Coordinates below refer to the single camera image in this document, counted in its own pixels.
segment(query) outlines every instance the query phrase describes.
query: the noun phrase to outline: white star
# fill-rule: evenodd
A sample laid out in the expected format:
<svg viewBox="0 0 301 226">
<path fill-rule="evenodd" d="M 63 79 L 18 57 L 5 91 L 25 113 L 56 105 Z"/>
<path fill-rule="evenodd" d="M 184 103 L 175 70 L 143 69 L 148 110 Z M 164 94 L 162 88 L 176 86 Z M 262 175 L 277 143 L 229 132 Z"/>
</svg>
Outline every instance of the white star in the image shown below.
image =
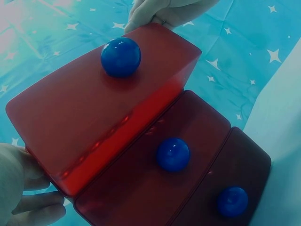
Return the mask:
<svg viewBox="0 0 301 226">
<path fill-rule="evenodd" d="M 277 49 L 276 51 L 271 51 L 271 50 L 267 49 L 267 51 L 269 52 L 269 56 L 270 56 L 269 62 L 270 63 L 272 63 L 273 61 L 278 61 L 281 63 L 281 60 L 278 57 L 279 49 Z"/>
<path fill-rule="evenodd" d="M 214 81 L 214 77 L 210 77 L 210 76 L 207 75 L 207 78 L 209 79 L 209 81 L 215 82 L 215 81 Z"/>
<path fill-rule="evenodd" d="M 227 34 L 232 34 L 230 28 L 224 28 Z"/>
<path fill-rule="evenodd" d="M 71 204 L 71 202 L 70 202 L 68 199 L 65 198 L 65 201 L 64 201 L 64 203 L 63 203 L 63 206 L 67 206 L 67 205 L 69 205 L 69 204 Z"/>
<path fill-rule="evenodd" d="M 121 28 L 121 29 L 124 29 L 124 25 L 125 24 L 118 24 L 118 23 L 115 23 L 113 22 L 114 26 L 112 28 Z"/>
<path fill-rule="evenodd" d="M 192 26 L 194 26 L 194 23 L 193 23 L 192 21 L 189 21 L 189 22 L 183 24 L 183 27 L 185 27 L 185 26 L 187 26 L 187 25 L 192 25 Z"/>
<path fill-rule="evenodd" d="M 12 139 L 13 139 L 13 141 L 11 142 L 11 144 L 12 144 L 13 146 L 18 146 L 19 138 L 17 138 L 17 139 L 12 138 Z"/>
<path fill-rule="evenodd" d="M 67 24 L 67 28 L 65 30 L 75 30 L 76 31 L 76 26 L 79 25 L 77 24 Z"/>
<path fill-rule="evenodd" d="M 220 71 L 220 69 L 218 68 L 217 66 L 217 62 L 218 62 L 218 59 L 214 60 L 214 61 L 208 61 L 206 60 L 209 64 L 211 64 L 213 67 L 215 67 L 217 70 Z"/>
<path fill-rule="evenodd" d="M 8 52 L 8 55 L 4 58 L 4 60 L 13 60 L 17 52 L 11 53 Z"/>
<path fill-rule="evenodd" d="M 8 86 L 1 86 L 0 93 L 1 92 L 5 93 L 7 89 L 8 89 Z"/>
<path fill-rule="evenodd" d="M 240 114 L 236 114 L 237 120 L 241 120 L 241 115 Z"/>
<path fill-rule="evenodd" d="M 273 13 L 273 12 L 277 12 L 276 10 L 275 10 L 275 6 L 268 6 L 269 7 L 269 10 L 270 10 L 270 13 Z"/>
</svg>

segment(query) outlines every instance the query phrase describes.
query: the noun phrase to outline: star pattern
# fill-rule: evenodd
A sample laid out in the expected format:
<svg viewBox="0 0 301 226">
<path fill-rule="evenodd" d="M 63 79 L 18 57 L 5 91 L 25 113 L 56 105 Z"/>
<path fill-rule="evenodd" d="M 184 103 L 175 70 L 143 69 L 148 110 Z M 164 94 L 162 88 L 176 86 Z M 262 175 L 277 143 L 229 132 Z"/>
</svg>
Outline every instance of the star pattern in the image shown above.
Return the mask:
<svg viewBox="0 0 301 226">
<path fill-rule="evenodd" d="M 208 76 L 208 75 L 207 75 L 207 78 L 209 79 L 209 81 L 213 81 L 213 82 L 215 82 L 215 80 L 214 80 L 214 77 L 212 77 L 212 76 Z"/>
<path fill-rule="evenodd" d="M 76 24 L 67 24 L 67 27 L 65 30 L 77 30 L 76 27 L 79 25 L 79 23 Z"/>
<path fill-rule="evenodd" d="M 8 52 L 7 56 L 4 58 L 4 60 L 13 60 L 17 52 Z"/>
<path fill-rule="evenodd" d="M 18 146 L 18 141 L 19 141 L 19 138 L 17 138 L 17 139 L 12 138 L 11 144 L 12 144 L 13 146 Z"/>
<path fill-rule="evenodd" d="M 279 59 L 278 57 L 278 54 L 279 54 L 279 49 L 277 49 L 276 51 L 272 51 L 272 50 L 268 50 L 268 53 L 269 53 L 269 62 L 272 63 L 273 61 L 278 61 L 281 63 L 281 60 Z"/>
<path fill-rule="evenodd" d="M 214 60 L 214 61 L 208 61 L 206 60 L 209 64 L 211 64 L 213 67 L 215 67 L 217 70 L 220 71 L 220 68 L 218 67 L 217 63 L 218 63 L 218 59 Z"/>
<path fill-rule="evenodd" d="M 275 10 L 275 6 L 268 6 L 270 13 L 277 13 L 277 11 Z"/>
<path fill-rule="evenodd" d="M 6 91 L 7 91 L 7 89 L 8 89 L 8 86 L 1 86 L 1 89 L 0 89 L 0 93 L 5 93 Z"/>
<path fill-rule="evenodd" d="M 240 114 L 236 114 L 237 120 L 242 120 L 241 115 Z"/>
<path fill-rule="evenodd" d="M 192 21 L 189 21 L 189 22 L 183 24 L 183 27 L 186 27 L 187 25 L 192 25 L 192 26 L 194 26 L 194 23 L 193 23 Z"/>
<path fill-rule="evenodd" d="M 226 31 L 227 34 L 232 34 L 229 27 L 228 28 L 224 28 L 224 29 L 225 29 L 225 31 Z"/>
<path fill-rule="evenodd" d="M 124 29 L 124 25 L 126 24 L 118 24 L 118 23 L 115 23 L 113 22 L 114 26 L 112 28 L 121 28 L 121 29 Z"/>
</svg>

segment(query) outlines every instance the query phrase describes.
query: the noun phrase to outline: red translucent block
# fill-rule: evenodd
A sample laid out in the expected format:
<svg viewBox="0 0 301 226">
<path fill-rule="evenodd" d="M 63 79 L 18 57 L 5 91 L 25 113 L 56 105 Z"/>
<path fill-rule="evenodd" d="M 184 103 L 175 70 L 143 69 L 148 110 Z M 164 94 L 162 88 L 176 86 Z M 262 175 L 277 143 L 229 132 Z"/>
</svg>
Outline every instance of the red translucent block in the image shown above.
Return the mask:
<svg viewBox="0 0 301 226">
<path fill-rule="evenodd" d="M 177 137 L 191 151 L 188 166 L 169 173 L 156 151 Z M 238 128 L 191 91 L 185 91 L 74 201 L 94 226 L 247 225 L 270 169 L 270 158 Z M 216 199 L 229 186 L 241 186 L 249 206 L 225 219 Z"/>
<path fill-rule="evenodd" d="M 75 196 L 181 92 L 201 50 L 158 24 L 125 35 L 142 61 L 128 79 L 103 70 L 103 46 L 12 99 L 7 114 L 28 151 Z"/>
</svg>

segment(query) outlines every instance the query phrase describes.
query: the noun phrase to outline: blue ball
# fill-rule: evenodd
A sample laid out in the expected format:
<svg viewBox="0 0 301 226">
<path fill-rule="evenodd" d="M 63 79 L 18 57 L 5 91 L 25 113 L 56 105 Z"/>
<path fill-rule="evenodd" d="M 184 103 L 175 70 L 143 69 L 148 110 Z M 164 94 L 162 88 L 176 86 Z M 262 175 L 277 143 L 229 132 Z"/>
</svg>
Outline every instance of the blue ball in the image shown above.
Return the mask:
<svg viewBox="0 0 301 226">
<path fill-rule="evenodd" d="M 157 150 L 157 162 L 169 172 L 184 169 L 190 160 L 190 150 L 187 144 L 178 138 L 170 138 L 162 142 Z"/>
<path fill-rule="evenodd" d="M 242 188 L 229 187 L 218 197 L 218 210 L 224 217 L 236 217 L 246 210 L 248 201 L 248 195 Z"/>
<path fill-rule="evenodd" d="M 132 75 L 141 62 L 141 51 L 133 40 L 120 37 L 109 41 L 101 52 L 101 62 L 107 74 L 114 78 Z"/>
</svg>

